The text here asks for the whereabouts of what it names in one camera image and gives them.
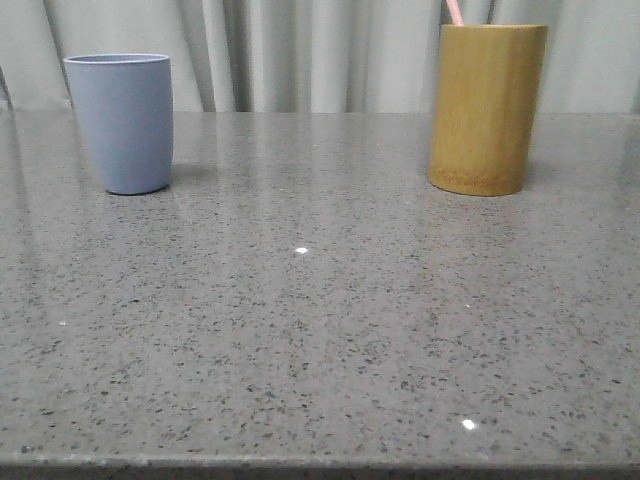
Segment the blue plastic cup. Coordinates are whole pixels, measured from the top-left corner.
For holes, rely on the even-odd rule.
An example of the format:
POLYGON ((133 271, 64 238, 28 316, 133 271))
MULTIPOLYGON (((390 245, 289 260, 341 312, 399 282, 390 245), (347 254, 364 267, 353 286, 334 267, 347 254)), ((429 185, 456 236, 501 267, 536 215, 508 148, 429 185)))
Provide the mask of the blue plastic cup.
POLYGON ((139 195, 165 188, 173 155, 170 57, 95 54, 64 59, 73 108, 103 188, 139 195))

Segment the pink chopstick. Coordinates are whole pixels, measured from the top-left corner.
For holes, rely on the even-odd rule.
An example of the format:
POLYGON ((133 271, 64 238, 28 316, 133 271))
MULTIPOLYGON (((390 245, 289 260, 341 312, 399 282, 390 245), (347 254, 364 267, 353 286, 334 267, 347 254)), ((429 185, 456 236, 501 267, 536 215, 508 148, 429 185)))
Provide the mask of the pink chopstick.
POLYGON ((447 9, 451 17, 452 24, 458 27, 465 25, 459 2, 457 0, 446 0, 447 9))

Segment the bamboo wooden cup holder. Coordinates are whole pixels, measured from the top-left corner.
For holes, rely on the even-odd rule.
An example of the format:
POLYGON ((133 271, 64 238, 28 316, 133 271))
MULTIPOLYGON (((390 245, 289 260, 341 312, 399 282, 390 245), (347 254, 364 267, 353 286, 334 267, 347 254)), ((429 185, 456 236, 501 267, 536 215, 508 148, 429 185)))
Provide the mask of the bamboo wooden cup holder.
POLYGON ((488 197, 522 189, 547 32, 545 25, 442 27, 432 185, 488 197))

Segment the grey curtain backdrop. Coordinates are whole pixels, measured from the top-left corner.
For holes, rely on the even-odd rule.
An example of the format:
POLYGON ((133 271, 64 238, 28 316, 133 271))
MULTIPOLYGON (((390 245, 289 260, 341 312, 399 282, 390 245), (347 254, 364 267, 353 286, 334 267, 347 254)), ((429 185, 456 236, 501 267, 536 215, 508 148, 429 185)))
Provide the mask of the grey curtain backdrop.
MULTIPOLYGON (((539 107, 639 109, 635 1, 464 1, 468 24, 542 24, 539 107)), ((63 61, 160 53, 178 111, 427 112, 442 1, 5 1, 1 106, 67 110, 63 61)))

